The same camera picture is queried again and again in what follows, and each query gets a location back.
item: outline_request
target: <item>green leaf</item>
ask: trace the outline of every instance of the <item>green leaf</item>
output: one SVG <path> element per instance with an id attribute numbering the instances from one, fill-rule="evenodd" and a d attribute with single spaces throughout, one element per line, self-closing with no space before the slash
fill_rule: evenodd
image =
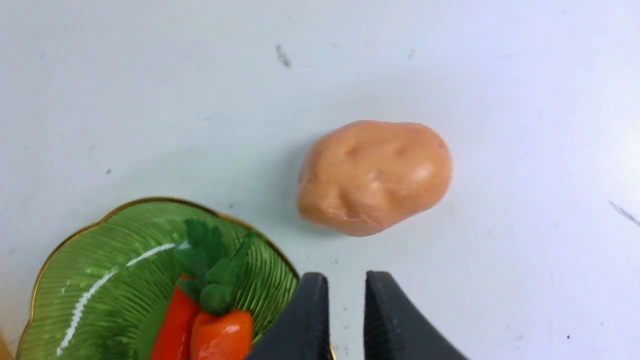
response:
<path id="1" fill-rule="evenodd" d="M 215 284 L 235 286 L 242 265 L 242 263 L 238 264 L 235 259 L 221 259 L 207 272 L 206 279 Z"/>
<path id="2" fill-rule="evenodd" d="M 200 306 L 206 313 L 224 315 L 233 309 L 233 295 L 233 286 L 209 284 L 202 290 Z"/>
<path id="3" fill-rule="evenodd" d="M 182 292 L 195 302 L 200 301 L 202 284 L 197 279 L 178 279 L 177 286 Z"/>
<path id="4" fill-rule="evenodd" d="M 222 241 L 222 232 L 217 226 L 210 227 L 207 236 L 206 239 L 202 239 L 201 245 L 207 258 L 207 267 L 210 268 L 225 257 L 227 250 Z"/>
<path id="5" fill-rule="evenodd" d="M 243 236 L 243 242 L 240 244 L 240 247 L 236 250 L 236 253 L 233 255 L 233 258 L 241 263 L 244 263 L 246 260 L 246 256 L 249 253 L 249 250 L 255 243 L 255 239 L 258 237 L 258 233 L 255 231 L 251 231 L 246 233 Z"/>
<path id="6" fill-rule="evenodd" d="M 202 240 L 209 237 L 211 226 L 202 220 L 188 218 L 184 221 L 184 227 L 187 233 L 187 241 L 194 249 L 197 249 Z"/>
<path id="7" fill-rule="evenodd" d="M 195 277 L 196 273 L 192 269 L 193 259 L 196 251 L 191 245 L 185 241 L 174 250 L 175 267 L 180 274 Z"/>

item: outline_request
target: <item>gold plate rim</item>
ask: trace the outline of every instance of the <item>gold plate rim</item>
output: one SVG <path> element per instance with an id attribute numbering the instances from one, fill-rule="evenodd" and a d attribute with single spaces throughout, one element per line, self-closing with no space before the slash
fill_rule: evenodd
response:
<path id="1" fill-rule="evenodd" d="M 294 276 L 297 278 L 297 280 L 300 280 L 300 274 L 298 273 L 297 269 L 295 266 L 293 266 L 293 264 L 291 263 L 291 261 L 289 260 L 289 258 L 284 254 L 284 252 L 282 252 L 282 250 L 280 250 L 280 248 L 273 242 L 273 240 L 271 240 L 268 236 L 266 236 L 264 233 L 262 233 L 261 231 L 259 231 L 258 229 L 256 229 L 254 226 L 246 223 L 243 220 L 240 220 L 236 217 L 233 217 L 231 215 L 225 214 L 225 213 L 221 213 L 219 211 L 215 211 L 211 208 L 208 208 L 207 206 L 201 205 L 197 202 L 193 202 L 190 200 L 185 200 L 185 199 L 180 199 L 180 198 L 176 198 L 176 197 L 162 197 L 162 196 L 158 196 L 158 197 L 143 197 L 140 199 L 136 199 L 136 200 L 132 200 L 129 202 L 125 202 L 122 205 L 119 205 L 118 207 L 116 207 L 115 209 L 109 211 L 109 213 L 107 213 L 107 215 L 104 215 L 100 220 L 89 224 L 85 227 L 80 228 L 79 230 L 77 230 L 76 232 L 72 233 L 70 236 L 68 236 L 66 239 L 64 239 L 58 246 L 56 246 L 55 249 L 53 249 L 53 251 L 49 254 L 49 256 L 47 256 L 47 259 L 44 261 L 44 264 L 40 267 L 40 271 L 38 272 L 38 276 L 36 277 L 36 281 L 33 285 L 33 289 L 31 290 L 31 300 L 29 301 L 29 320 L 27 320 L 27 324 L 24 326 L 24 330 L 22 331 L 22 335 L 20 335 L 20 341 L 18 342 L 18 349 L 15 351 L 15 357 L 16 359 L 20 359 L 20 353 L 22 352 L 22 345 L 24 343 L 24 339 L 27 336 L 27 333 L 29 332 L 29 328 L 31 327 L 31 323 L 33 322 L 33 310 L 34 310 L 34 305 L 35 305 L 35 299 L 36 299 L 36 292 L 38 291 L 38 286 L 40 285 L 40 280 L 42 279 L 42 274 L 44 274 L 45 270 L 47 269 L 47 266 L 49 265 L 49 263 L 51 262 L 51 259 L 53 259 L 53 257 L 58 253 L 58 251 L 60 251 L 68 242 L 70 242 L 71 240 L 77 238 L 80 234 L 84 233 L 85 231 L 89 231 L 95 227 L 101 226 L 104 223 L 106 223 L 107 221 L 109 221 L 109 219 L 111 219 L 112 217 L 114 217 L 116 214 L 122 212 L 125 209 L 131 208 L 132 206 L 136 206 L 136 205 L 140 205 L 140 204 L 147 204 L 150 202 L 174 202 L 177 204 L 182 204 L 182 205 L 187 205 L 187 206 L 192 206 L 194 208 L 200 209 L 206 213 L 209 213 L 215 217 L 224 219 L 224 220 L 228 220 L 231 222 L 235 222 L 236 224 L 239 224 L 241 226 L 246 227 L 249 230 L 253 230 L 253 231 L 257 231 L 269 244 L 269 246 L 276 251 L 276 253 L 278 253 L 278 255 L 280 255 L 280 257 L 282 259 L 284 259 L 285 264 L 287 264 L 287 266 L 291 269 L 291 271 L 293 272 Z M 333 347 L 331 347 L 331 357 L 333 360 L 335 360 L 335 352 L 333 351 Z"/>

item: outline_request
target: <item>white surface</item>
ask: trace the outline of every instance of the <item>white surface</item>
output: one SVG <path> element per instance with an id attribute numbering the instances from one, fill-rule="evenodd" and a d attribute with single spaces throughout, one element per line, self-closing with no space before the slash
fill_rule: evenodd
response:
<path id="1" fill-rule="evenodd" d="M 640 359 L 640 228 L 609 204 L 640 215 L 639 59 L 636 0 L 1 1 L 2 333 L 62 239 L 169 195 L 326 273 L 339 359 L 368 269 L 471 360 Z M 377 236 L 312 231 L 301 158 L 358 119 L 439 131 L 452 188 Z"/>

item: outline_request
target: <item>orange carrot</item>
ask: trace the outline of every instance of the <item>orange carrot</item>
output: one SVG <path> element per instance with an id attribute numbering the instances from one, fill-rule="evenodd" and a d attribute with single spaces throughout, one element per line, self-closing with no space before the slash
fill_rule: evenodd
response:
<path id="1" fill-rule="evenodd" d="M 185 226 L 187 241 L 176 247 L 175 264 L 193 278 L 178 280 L 178 286 L 202 309 L 192 323 L 191 360 L 243 360 L 251 350 L 253 320 L 249 312 L 234 309 L 234 303 L 257 233 L 246 233 L 229 256 L 219 228 L 190 219 Z"/>
<path id="2" fill-rule="evenodd" d="M 189 360 L 191 331 L 199 312 L 200 306 L 176 287 L 150 360 Z"/>
<path id="3" fill-rule="evenodd" d="M 217 317 L 201 312 L 193 323 L 191 360 L 243 360 L 251 351 L 251 314 L 231 310 Z"/>

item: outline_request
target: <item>plate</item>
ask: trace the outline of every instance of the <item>plate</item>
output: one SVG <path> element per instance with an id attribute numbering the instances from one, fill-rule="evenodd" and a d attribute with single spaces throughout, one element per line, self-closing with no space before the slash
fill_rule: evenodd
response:
<path id="1" fill-rule="evenodd" d="M 243 234 L 254 230 L 238 219 L 180 199 L 146 198 L 116 208 L 69 236 L 43 265 L 17 359 L 138 357 L 139 340 L 157 330 L 154 313 L 166 306 L 179 276 L 172 249 L 184 241 L 188 218 L 218 225 L 229 253 Z M 260 234 L 243 278 L 246 286 L 238 294 L 236 308 L 252 313 L 256 342 L 287 305 L 300 277 Z"/>

